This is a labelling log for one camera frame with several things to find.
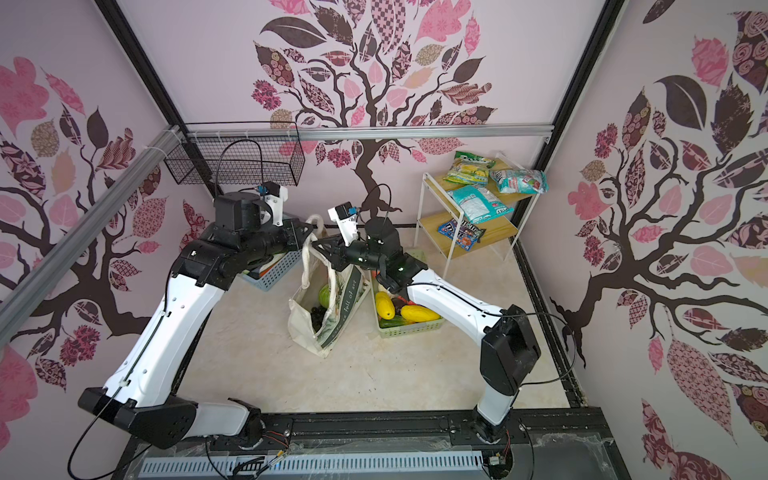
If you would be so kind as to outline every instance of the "wire basket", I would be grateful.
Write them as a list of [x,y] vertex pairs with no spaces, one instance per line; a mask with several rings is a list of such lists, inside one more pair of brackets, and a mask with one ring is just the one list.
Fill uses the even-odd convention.
[[272,181],[298,185],[305,158],[296,122],[247,123],[265,124],[265,128],[189,133],[187,141],[165,159],[176,183],[258,185]]

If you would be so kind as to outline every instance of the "pink leaf pattern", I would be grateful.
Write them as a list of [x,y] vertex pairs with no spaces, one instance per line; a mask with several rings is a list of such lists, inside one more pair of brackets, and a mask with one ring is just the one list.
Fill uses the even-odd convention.
[[24,120],[45,118],[43,107],[48,102],[48,90],[35,84],[37,72],[31,61],[15,57],[16,72],[0,66],[0,117],[16,135],[18,124]]
[[153,242],[151,240],[148,240],[146,242],[141,242],[136,246],[136,250],[142,252],[142,253],[153,253],[157,248],[160,247],[160,244],[158,242]]
[[648,313],[648,299],[645,295],[640,295],[629,307],[629,328],[641,321],[646,313]]
[[119,273],[113,272],[112,270],[109,271],[109,284],[112,285],[115,290],[121,292],[130,292],[128,285],[125,283],[125,278]]
[[473,15],[467,22],[467,28],[464,30],[464,48],[467,51],[467,56],[471,56],[472,52],[477,49],[480,43],[480,25],[475,20]]
[[136,210],[133,221],[133,235],[149,238],[157,233],[165,219],[166,198],[148,198]]
[[733,195],[723,195],[715,197],[704,203],[699,209],[699,217],[707,225],[717,225],[725,219],[730,212],[730,205],[733,202]]
[[629,208],[634,207],[640,195],[643,194],[645,188],[645,162],[643,161],[643,148],[634,156],[634,159],[629,164],[627,169],[627,178],[624,182],[624,189],[627,191],[627,206]]
[[640,243],[650,243],[656,240],[663,231],[664,229],[658,225],[647,225],[635,230],[632,237]]
[[757,215],[742,223],[728,237],[737,247],[762,249],[768,243],[768,215]]
[[690,259],[690,268],[701,276],[724,275],[733,271],[733,266],[725,255],[709,245],[702,245],[694,250],[694,255]]
[[418,41],[421,37],[434,38],[436,41],[448,40],[448,35],[453,35],[462,29],[459,19],[469,12],[470,6],[469,0],[458,0],[456,5],[453,5],[451,0],[442,0],[442,2],[437,0],[424,14],[416,40]]
[[57,198],[48,212],[48,219],[54,225],[72,228],[78,222],[78,208],[69,195]]
[[710,353],[712,362],[728,375],[747,382],[768,383],[768,373],[752,360],[736,353]]
[[661,345],[661,337],[655,336],[648,344],[648,359],[654,367],[654,374],[659,373],[664,361],[664,347]]
[[51,88],[53,88],[53,91],[56,92],[61,101],[66,103],[72,110],[79,111],[81,114],[85,115],[83,101],[80,99],[80,96],[74,92],[72,87],[70,87],[67,82],[54,77],[45,70],[43,73],[45,73],[45,80],[48,81],[48,84],[51,85]]
[[27,214],[27,207],[15,198],[8,195],[0,195],[0,220],[7,223],[16,223]]
[[130,128],[125,129],[125,139],[117,137],[110,141],[101,154],[96,170],[122,170],[127,168],[131,160],[136,156],[136,149],[131,146],[134,142],[134,132]]
[[703,329],[727,330],[726,327],[720,325],[720,322],[718,322],[711,313],[703,308],[686,310],[685,313],[683,313],[683,318],[690,322],[691,325],[699,326]]
[[22,188],[42,200],[45,193],[45,175],[40,170],[40,165],[32,160],[27,152],[8,142],[2,134],[0,134],[0,154],[8,165],[11,175]]
[[720,424],[731,436],[730,398],[725,382],[709,360],[698,350],[677,339],[667,353],[670,367],[680,391],[706,416]]
[[663,214],[674,215],[680,209],[682,201],[683,192],[680,190],[680,185],[675,185],[661,196],[659,210]]
[[456,148],[461,147],[464,144],[456,137],[422,138],[421,140],[418,140],[418,143],[424,153],[430,155],[447,154],[449,151],[454,151]]
[[189,205],[186,200],[182,200],[182,204],[184,209],[184,218],[187,219],[187,223],[189,224],[190,229],[187,230],[187,232],[181,238],[179,250],[183,250],[192,240],[197,240],[200,234],[205,230],[205,227],[208,225],[208,220],[205,220],[205,217],[203,217],[202,214],[195,212],[194,208]]
[[733,397],[757,435],[768,442],[768,389],[762,386],[731,384]]
[[568,194],[568,205],[575,205],[575,213],[581,220],[591,220],[602,214],[608,205],[600,198],[598,186],[579,182],[578,189]]

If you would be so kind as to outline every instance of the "pink wallpaper wall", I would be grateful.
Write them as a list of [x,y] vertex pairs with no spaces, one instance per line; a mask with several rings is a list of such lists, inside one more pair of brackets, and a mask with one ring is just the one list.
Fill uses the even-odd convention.
[[[2,8],[0,298],[36,267],[145,149],[165,122],[88,0]],[[0,353],[4,478],[68,478],[91,415],[77,407],[147,324],[180,245],[212,217],[202,187],[164,166],[134,192]],[[97,424],[74,471],[117,463],[127,435]],[[39,452],[46,452],[40,462]]]
[[765,476],[765,7],[630,3],[524,233],[633,478]]

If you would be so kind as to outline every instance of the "wire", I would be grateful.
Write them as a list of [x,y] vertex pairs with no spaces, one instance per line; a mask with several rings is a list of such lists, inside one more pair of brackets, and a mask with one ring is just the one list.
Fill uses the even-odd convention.
[[[130,382],[130,381],[128,380],[128,377],[130,377],[130,376],[131,376],[131,373],[133,373],[133,371],[134,371],[134,368],[136,368],[136,365],[139,363],[139,360],[141,359],[141,356],[142,356],[142,355],[144,355],[144,351],[147,349],[147,346],[150,344],[150,342],[151,342],[151,341],[152,341],[152,339],[154,338],[154,334],[157,332],[157,329],[158,329],[158,328],[160,328],[160,324],[163,322],[163,318],[164,318],[164,317],[167,315],[167,313],[168,313],[168,285],[169,285],[169,283],[170,283],[170,269],[168,269],[168,275],[167,275],[167,276],[166,276],[166,278],[165,278],[165,299],[164,299],[164,303],[163,303],[163,315],[162,315],[162,316],[160,317],[160,319],[157,321],[157,325],[154,327],[154,330],[152,330],[152,333],[149,335],[149,339],[147,340],[147,342],[146,342],[146,343],[144,344],[144,346],[141,348],[141,351],[139,352],[138,356],[137,356],[137,357],[136,357],[136,359],[134,360],[134,363],[133,363],[133,365],[131,365],[130,369],[128,369],[128,373],[126,373],[126,374],[125,374],[125,377],[124,377],[124,382]],[[80,478],[80,477],[76,476],[76,475],[73,473],[73,471],[72,471],[72,460],[74,459],[74,454],[77,452],[77,450],[78,450],[78,447],[80,446],[80,444],[82,443],[83,439],[84,439],[84,438],[85,438],[85,436],[88,434],[88,432],[91,430],[91,427],[92,427],[92,426],[93,426],[93,425],[96,423],[96,420],[99,420],[99,418],[101,417],[101,414],[103,414],[103,413],[104,413],[104,411],[107,409],[107,407],[109,406],[109,404],[110,404],[110,403],[112,403],[112,400],[114,400],[114,399],[115,399],[115,397],[117,397],[117,396],[118,396],[118,393],[120,393],[120,391],[121,391],[122,389],[123,389],[123,386],[118,386],[118,389],[116,389],[116,390],[114,391],[114,394],[113,394],[113,395],[112,395],[112,396],[109,398],[109,400],[107,400],[107,403],[105,403],[105,404],[104,404],[104,406],[103,406],[103,407],[101,407],[101,410],[100,410],[100,411],[99,411],[99,413],[98,413],[98,414],[97,414],[97,415],[94,417],[94,419],[93,419],[93,420],[91,420],[91,423],[89,423],[89,424],[88,424],[88,426],[87,426],[87,427],[85,427],[85,430],[84,430],[84,431],[83,431],[83,433],[80,435],[80,438],[79,438],[79,439],[76,441],[76,443],[74,444],[74,447],[72,447],[72,451],[71,451],[71,452],[70,452],[70,454],[69,454],[69,460],[67,460],[67,473],[68,473],[68,474],[69,474],[69,476],[70,476],[70,477],[72,477],[74,480],[100,480],[100,478],[108,477],[109,475],[112,475],[112,474],[113,474],[113,473],[115,473],[115,472],[119,472],[119,471],[120,471],[120,470],[122,470],[123,468],[125,468],[125,467],[129,466],[129,465],[130,465],[130,464],[131,464],[131,463],[132,463],[132,462],[133,462],[133,461],[134,461],[136,458],[139,458],[139,457],[140,457],[142,454],[144,454],[144,452],[146,452],[147,450],[149,450],[149,448],[152,446],[151,444],[150,444],[150,445],[147,445],[147,448],[145,448],[145,449],[144,449],[144,450],[142,450],[141,452],[137,453],[137,454],[136,454],[136,455],[135,455],[135,456],[134,456],[134,457],[133,457],[131,460],[128,460],[128,461],[127,461],[127,462],[125,462],[123,465],[119,465],[119,466],[115,467],[115,469],[114,469],[114,470],[112,470],[111,472],[109,472],[109,473],[105,473],[105,474],[103,474],[103,475],[100,475],[100,476],[98,476],[98,477],[93,477],[93,478]]]

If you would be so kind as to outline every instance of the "plastic package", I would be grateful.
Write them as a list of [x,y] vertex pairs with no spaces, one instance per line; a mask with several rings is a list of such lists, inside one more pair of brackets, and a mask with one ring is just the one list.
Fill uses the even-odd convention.
[[472,223],[483,223],[512,212],[501,200],[484,187],[467,185],[449,192]]
[[[456,220],[451,220],[444,223],[437,228],[437,231],[452,239],[453,234],[456,232]],[[485,228],[479,228],[475,225],[472,225],[467,220],[462,220],[462,228],[458,231],[456,244],[469,252],[469,249],[472,248],[472,245],[479,242],[484,233]]]
[[539,170],[494,170],[491,176],[503,194],[544,194],[549,190],[547,177]]
[[464,185],[487,185],[488,170],[493,167],[496,160],[457,151],[453,157],[453,166],[445,175],[447,181]]

